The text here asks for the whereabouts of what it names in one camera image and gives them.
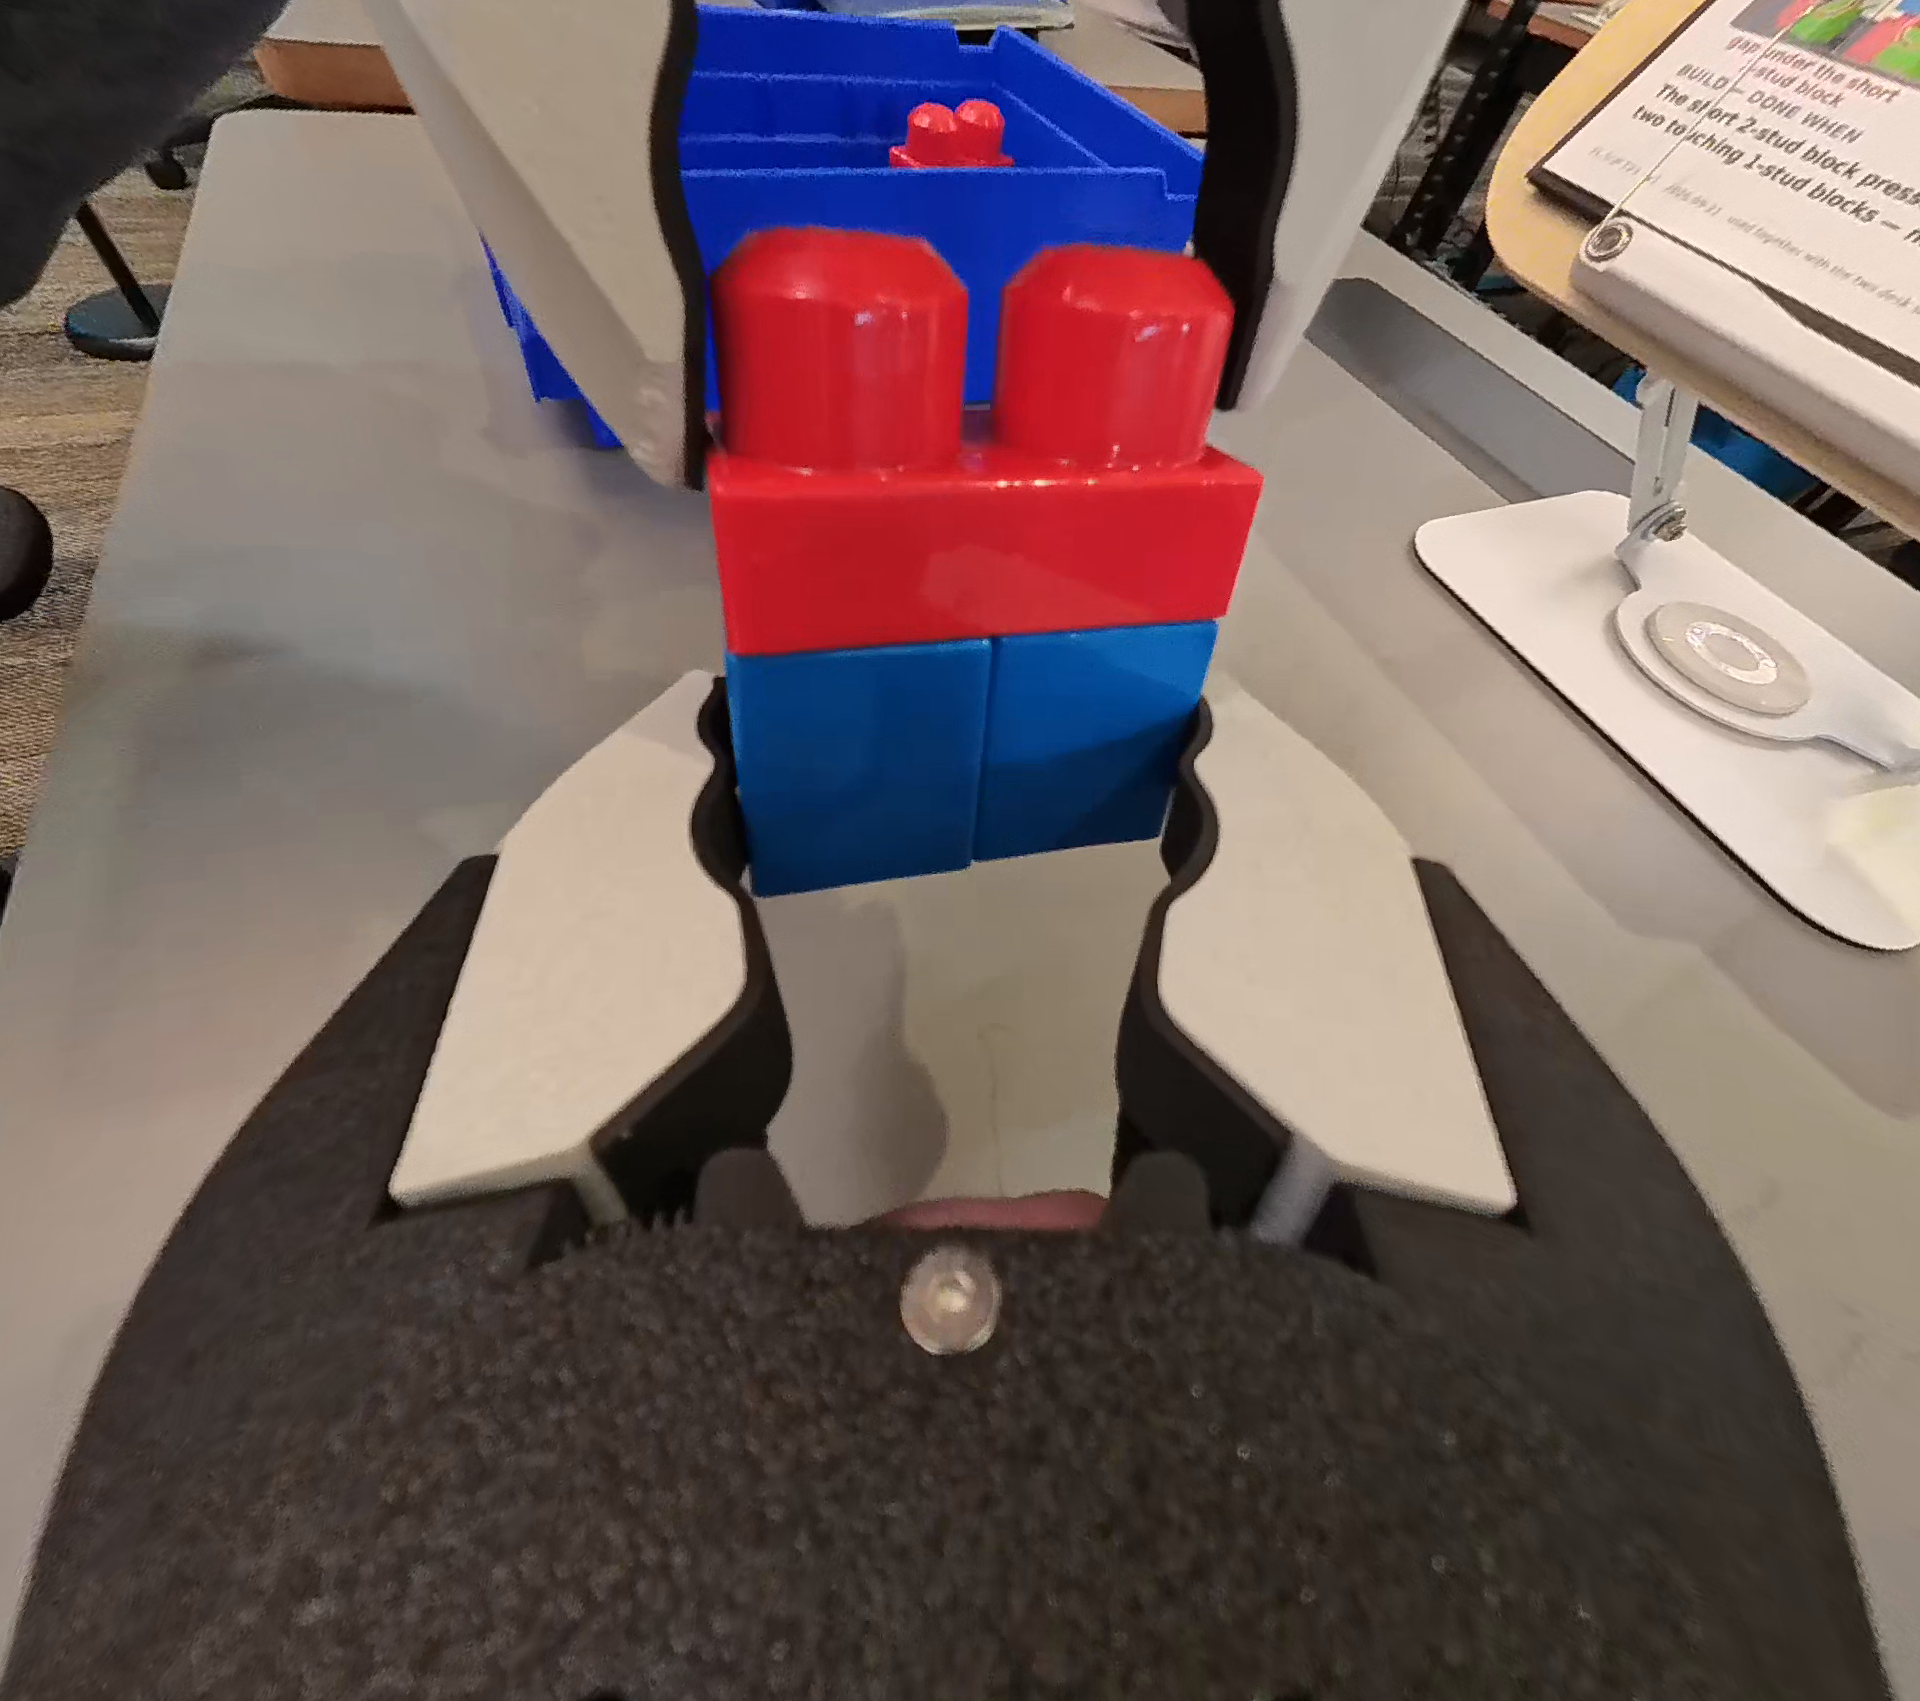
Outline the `red two-stud block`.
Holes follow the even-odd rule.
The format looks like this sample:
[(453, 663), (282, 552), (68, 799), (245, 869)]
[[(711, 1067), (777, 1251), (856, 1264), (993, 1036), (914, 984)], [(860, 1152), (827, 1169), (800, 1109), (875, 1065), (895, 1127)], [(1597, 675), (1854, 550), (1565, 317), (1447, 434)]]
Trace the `red two-stud block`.
[(919, 237), (780, 225), (711, 278), (705, 494), (738, 657), (1213, 623), (1261, 476), (1208, 440), (1235, 310), (1208, 263), (1067, 243), (997, 299)]
[(1005, 119), (997, 104), (969, 98), (959, 104), (921, 101), (908, 111), (902, 139), (888, 164), (902, 170), (996, 170), (1013, 164), (1004, 146)]

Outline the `clear plastic bag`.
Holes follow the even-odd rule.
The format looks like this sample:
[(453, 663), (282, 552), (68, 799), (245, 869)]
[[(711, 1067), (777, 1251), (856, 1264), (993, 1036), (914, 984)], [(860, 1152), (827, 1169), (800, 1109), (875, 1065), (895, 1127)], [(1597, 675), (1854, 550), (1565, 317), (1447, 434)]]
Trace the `clear plastic bag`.
[(1027, 33), (1064, 32), (1075, 26), (1067, 0), (809, 0), (816, 7), (850, 18), (925, 19), (962, 32), (1015, 28)]

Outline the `white wooden document stand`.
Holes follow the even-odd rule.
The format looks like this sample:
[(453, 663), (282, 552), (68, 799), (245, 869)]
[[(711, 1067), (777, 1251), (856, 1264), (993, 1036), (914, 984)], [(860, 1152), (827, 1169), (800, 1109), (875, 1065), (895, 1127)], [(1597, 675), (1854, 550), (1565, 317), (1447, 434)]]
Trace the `white wooden document stand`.
[(1528, 108), (1486, 223), (1508, 273), (1644, 366), (1632, 487), (1429, 521), (1414, 554), (1777, 900), (1847, 944), (1913, 951), (1915, 690), (1716, 552), (1681, 480), (1710, 408), (1915, 536), (1915, 375), (1625, 212), (1592, 219), (1532, 183), (1634, 56), (1620, 32)]

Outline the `person's right hand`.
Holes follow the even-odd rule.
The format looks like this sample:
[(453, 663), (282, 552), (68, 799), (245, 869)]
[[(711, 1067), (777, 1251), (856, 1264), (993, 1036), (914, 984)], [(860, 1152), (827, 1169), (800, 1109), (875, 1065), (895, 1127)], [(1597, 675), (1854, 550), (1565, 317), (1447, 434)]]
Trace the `person's right hand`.
[(1019, 1197), (940, 1197), (892, 1208), (875, 1222), (923, 1232), (1087, 1232), (1106, 1208), (1103, 1194), (1064, 1188)]

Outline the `black round base stand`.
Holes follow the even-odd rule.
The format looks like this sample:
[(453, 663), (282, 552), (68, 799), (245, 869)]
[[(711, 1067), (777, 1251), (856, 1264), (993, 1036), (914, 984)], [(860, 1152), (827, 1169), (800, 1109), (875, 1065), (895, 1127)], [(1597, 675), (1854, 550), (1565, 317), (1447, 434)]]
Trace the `black round base stand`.
[(145, 363), (151, 359), (171, 287), (136, 276), (98, 209), (84, 200), (74, 223), (107, 273), (107, 287), (77, 298), (61, 316), (68, 343), (89, 358)]

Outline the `blue one-stud block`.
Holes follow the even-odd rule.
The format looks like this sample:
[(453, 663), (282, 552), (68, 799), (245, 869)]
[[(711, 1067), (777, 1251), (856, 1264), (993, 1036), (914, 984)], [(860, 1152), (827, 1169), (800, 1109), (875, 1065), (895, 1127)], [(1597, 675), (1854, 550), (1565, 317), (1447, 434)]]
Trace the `blue one-stud block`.
[(959, 639), (725, 657), (757, 897), (972, 865), (991, 648)]
[(1153, 841), (1217, 623), (996, 639), (972, 858)]

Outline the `black mesh chair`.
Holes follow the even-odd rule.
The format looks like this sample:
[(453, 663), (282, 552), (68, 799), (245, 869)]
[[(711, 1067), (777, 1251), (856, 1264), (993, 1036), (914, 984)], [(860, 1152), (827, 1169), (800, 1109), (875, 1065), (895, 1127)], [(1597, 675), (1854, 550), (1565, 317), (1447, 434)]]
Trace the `black mesh chair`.
[(2, 487), (2, 601), (0, 620), (9, 625), (35, 606), (53, 569), (53, 535), (38, 505), (16, 488)]

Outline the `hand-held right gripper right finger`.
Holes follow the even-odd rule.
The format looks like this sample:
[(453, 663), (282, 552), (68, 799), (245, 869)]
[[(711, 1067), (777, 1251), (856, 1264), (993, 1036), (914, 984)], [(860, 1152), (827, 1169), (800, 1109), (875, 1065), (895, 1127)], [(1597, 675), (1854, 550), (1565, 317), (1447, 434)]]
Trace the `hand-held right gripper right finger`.
[(1303, 1243), (1360, 1191), (1520, 1192), (1414, 854), (1254, 697), (1205, 697), (1116, 1034), (1116, 1144), (1190, 1160), (1212, 1224)]

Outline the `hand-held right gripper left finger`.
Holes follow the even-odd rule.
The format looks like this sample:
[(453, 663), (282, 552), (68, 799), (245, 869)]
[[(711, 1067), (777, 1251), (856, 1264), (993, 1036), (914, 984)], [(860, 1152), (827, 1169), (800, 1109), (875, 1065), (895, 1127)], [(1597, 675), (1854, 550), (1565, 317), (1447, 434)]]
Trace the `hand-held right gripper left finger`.
[(501, 838), (388, 1194), (559, 1185), (588, 1220), (693, 1204), (759, 1151), (793, 1041), (749, 890), (722, 678), (688, 673)]

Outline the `printed instruction sheet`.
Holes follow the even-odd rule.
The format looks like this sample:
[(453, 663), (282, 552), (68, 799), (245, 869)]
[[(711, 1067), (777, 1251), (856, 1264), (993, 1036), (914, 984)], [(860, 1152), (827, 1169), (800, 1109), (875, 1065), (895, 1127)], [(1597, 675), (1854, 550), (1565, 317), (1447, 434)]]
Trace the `printed instruction sheet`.
[(1532, 183), (1915, 375), (1915, 0), (1634, 0), (1634, 56)]

